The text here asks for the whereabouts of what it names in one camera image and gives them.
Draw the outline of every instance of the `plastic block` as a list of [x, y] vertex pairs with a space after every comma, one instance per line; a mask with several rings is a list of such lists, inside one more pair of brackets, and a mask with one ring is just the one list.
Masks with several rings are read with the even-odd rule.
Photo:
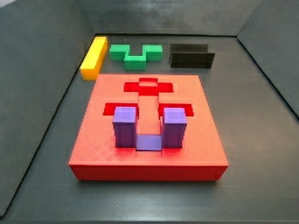
[[126, 55], [126, 70], [146, 70], [146, 56]]
[[127, 53], [130, 53], [130, 45], [111, 45], [108, 53], [112, 60], [124, 60]]
[[95, 37], [90, 46], [87, 56], [79, 67], [82, 78], [86, 81], [95, 81], [99, 77], [99, 71], [104, 62], [108, 50], [107, 37]]
[[116, 136], [116, 147], [136, 147], [136, 108], [116, 107], [112, 123]]
[[[128, 102], [128, 99], [130, 102], [138, 103], [140, 100], [138, 93], [124, 92], [124, 84], [139, 82], [143, 77], [158, 79], [162, 83], [172, 83], [174, 91], [159, 94], [159, 103], [188, 103], [192, 106], [194, 116], [187, 116], [188, 125], [180, 149], [136, 151], [136, 148], [116, 147], [114, 116], [103, 115], [106, 104]], [[162, 74], [102, 74], [98, 77], [79, 129], [70, 168], [80, 180], [218, 180], [228, 168], [228, 160], [199, 77]]]
[[163, 59], [163, 47], [160, 45], [143, 45], [143, 53], [147, 61]]
[[208, 45], [171, 44], [172, 68], [211, 68], [214, 57]]
[[148, 60], [163, 59], [163, 47], [160, 45], [143, 45], [143, 55], [130, 55], [130, 45], [111, 45], [110, 58], [123, 60], [126, 70], [146, 70]]
[[184, 108], [166, 108], [163, 112], [163, 147], [182, 148], [187, 127]]
[[160, 151], [162, 136], [160, 135], [138, 135], [136, 137], [136, 150], [138, 151]]

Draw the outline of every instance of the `black block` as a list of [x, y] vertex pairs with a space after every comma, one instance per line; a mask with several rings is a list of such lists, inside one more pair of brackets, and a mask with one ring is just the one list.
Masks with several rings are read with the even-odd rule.
[[211, 68], [215, 52], [208, 52], [208, 45], [171, 45], [172, 68]]

